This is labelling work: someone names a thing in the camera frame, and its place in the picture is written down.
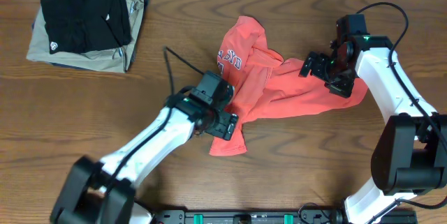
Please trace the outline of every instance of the cable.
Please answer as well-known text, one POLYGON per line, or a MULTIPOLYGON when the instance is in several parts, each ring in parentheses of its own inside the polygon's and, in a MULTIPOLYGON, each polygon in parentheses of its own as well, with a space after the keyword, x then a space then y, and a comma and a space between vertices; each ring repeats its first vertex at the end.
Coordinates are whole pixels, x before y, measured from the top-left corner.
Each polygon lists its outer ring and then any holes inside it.
MULTIPOLYGON (((170 68, 170 64, 169 64, 169 60, 168 60, 168 53, 169 52, 173 52, 171 50, 169 50, 166 46, 163 47, 163 56, 165 59, 165 63, 166 63, 166 69, 168 70, 168 75, 169 75, 169 83, 170 83, 170 95, 174 96, 174 79, 173 79, 173 72, 171 71, 170 68)), ((115 172, 112 174, 112 176, 109 178, 109 183, 107 185, 107 191, 106 194, 108 194, 110 192, 110 190, 112 189, 112 185, 113 185, 113 181, 117 178, 119 172, 121 171, 121 169, 126 166, 127 162, 129 161, 129 159, 132 157, 133 154, 135 154, 142 146, 144 146, 145 144, 147 144, 155 135, 157 135, 159 132, 161 132, 165 126, 168 124, 168 121, 170 119, 170 115, 172 113, 173 109, 170 107, 169 111, 168 111, 168 115, 166 116, 165 121, 151 134, 149 135, 149 137, 147 137, 145 140, 143 140, 140 144, 138 144, 138 146, 136 146, 134 149, 132 149, 127 155, 125 155, 125 157, 121 160, 121 162, 119 163, 117 169, 115 170, 115 172)))
MULTIPOLYGON (((368 8, 379 6, 379 5, 392 6, 393 8, 398 9, 398 11, 400 11, 401 14, 405 18, 405 29, 402 32, 402 34, 400 35, 400 37, 397 39, 396 43, 391 47, 390 53, 388 54, 389 67, 391 68, 391 71, 393 72, 393 74, 396 77, 397 81, 399 82, 400 86, 403 88, 403 90, 405 91, 407 96, 410 98, 410 100, 413 103, 413 105, 416 106, 416 108, 419 110, 419 112, 424 116, 424 119, 431 125, 432 130, 438 136, 439 141, 441 141, 441 143, 442 143, 444 151, 446 151, 446 153, 447 153, 447 141, 446 141, 446 138, 442 135, 441 131, 438 129, 437 125, 433 122, 433 120, 430 118, 430 116, 428 116, 427 112, 419 105, 418 100, 416 100, 414 98, 413 94, 411 94, 411 92, 406 87, 406 85, 404 84, 404 82, 402 81, 402 79, 400 78, 399 74, 397 73, 397 71, 396 71, 396 69, 394 67, 395 62, 393 62, 393 59, 392 59, 393 52, 394 52, 395 48, 397 47, 397 45, 399 44, 399 42, 401 41, 401 39, 405 36, 406 30, 408 29, 408 26, 409 26, 408 17, 406 16, 405 11, 402 8, 400 8, 398 5, 394 4, 394 3, 378 2, 378 3, 370 4, 370 5, 362 8, 362 9, 360 9, 359 11, 357 11, 356 14, 360 14, 361 12, 367 10, 368 8)), ((426 205, 426 204, 413 202, 411 200, 403 200, 403 199, 397 199, 396 201, 397 202, 402 202, 402 203, 407 203, 407 204, 413 205, 415 207, 420 207, 420 208, 423 208, 423 209, 439 209, 439 208, 444 207, 444 206, 447 205, 447 197, 444 200, 442 200, 440 203, 435 204, 435 205, 426 205)))
POLYGON ((169 47, 166 47, 166 46, 165 46, 165 49, 167 49, 167 51, 169 51, 171 54, 176 56, 184 64, 186 64, 187 66, 191 67, 193 70, 197 71, 198 73, 204 75, 203 71, 197 69, 194 65, 190 64, 187 60, 183 59, 181 56, 179 56, 177 53, 175 53, 172 49, 170 49, 169 47))
POLYGON ((305 220, 301 217, 301 209, 302 209, 303 207, 305 207, 305 206, 308 206, 308 205, 314 205, 314 206, 316 206, 316 207, 318 208, 318 210, 321 211, 321 213, 323 214, 323 216, 325 216, 325 217, 328 219, 328 222, 326 222, 326 223, 330 223, 330 218, 329 218, 329 216, 322 210, 322 208, 320 207, 320 205, 318 205, 317 203, 313 203, 313 202, 304 203, 304 204, 300 207, 300 209, 298 209, 298 218, 300 218, 301 221, 302 221, 303 223, 305 223, 305 224, 309 224, 307 221, 305 221, 305 220))

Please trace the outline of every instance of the stack of folded clothes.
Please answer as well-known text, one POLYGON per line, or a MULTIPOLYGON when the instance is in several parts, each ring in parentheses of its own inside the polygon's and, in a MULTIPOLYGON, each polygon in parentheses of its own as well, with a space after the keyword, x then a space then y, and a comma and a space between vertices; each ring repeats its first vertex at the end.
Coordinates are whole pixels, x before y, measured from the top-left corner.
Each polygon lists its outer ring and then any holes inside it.
POLYGON ((125 73, 147 0, 41 0, 27 59, 125 73))

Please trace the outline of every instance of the green clip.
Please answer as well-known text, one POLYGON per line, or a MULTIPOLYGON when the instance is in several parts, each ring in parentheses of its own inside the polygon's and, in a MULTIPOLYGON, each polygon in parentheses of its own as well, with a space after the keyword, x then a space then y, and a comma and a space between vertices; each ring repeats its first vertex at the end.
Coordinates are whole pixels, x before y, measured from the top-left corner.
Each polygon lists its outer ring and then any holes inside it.
POLYGON ((194 214, 194 224, 203 224, 203 215, 194 214))
POLYGON ((284 214, 284 224, 293 224, 293 215, 284 214))

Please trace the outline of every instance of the black folded cloth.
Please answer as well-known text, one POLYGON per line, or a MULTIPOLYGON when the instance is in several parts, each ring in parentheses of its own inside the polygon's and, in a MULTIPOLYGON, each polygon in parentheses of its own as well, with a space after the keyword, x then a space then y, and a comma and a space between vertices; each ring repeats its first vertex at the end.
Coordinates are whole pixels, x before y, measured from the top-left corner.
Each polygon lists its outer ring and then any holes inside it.
POLYGON ((128 45, 126 0, 41 0, 50 54, 85 53, 128 45))

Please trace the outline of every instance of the wooden table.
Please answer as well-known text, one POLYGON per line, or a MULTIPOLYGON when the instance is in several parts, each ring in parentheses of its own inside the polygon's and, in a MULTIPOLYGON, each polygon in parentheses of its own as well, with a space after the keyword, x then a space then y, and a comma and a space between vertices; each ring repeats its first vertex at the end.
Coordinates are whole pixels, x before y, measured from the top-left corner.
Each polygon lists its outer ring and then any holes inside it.
MULTIPOLYGON (((239 15, 250 15, 265 27, 272 49, 286 59, 304 59, 311 50, 330 52, 336 19, 376 1, 407 11, 400 61, 424 98, 447 113, 447 0, 151 0, 136 62, 122 75, 27 61, 39 0, 0 0, 0 223, 46 223, 73 162, 118 149, 154 120, 169 92, 162 45, 217 72, 224 34, 239 15)), ((392 8, 373 8, 366 17, 369 32, 392 41, 403 29, 392 8)), ((200 80, 176 59, 171 64, 176 89, 200 80)), ((212 157, 212 138, 195 137, 172 152, 138 194, 154 208, 337 204, 370 177, 383 127, 370 93, 346 110, 260 119, 244 126, 246 154, 212 157)), ((417 201, 434 204, 446 193, 432 191, 417 201)), ((446 209, 418 209, 418 217, 421 223, 447 222, 446 209)))

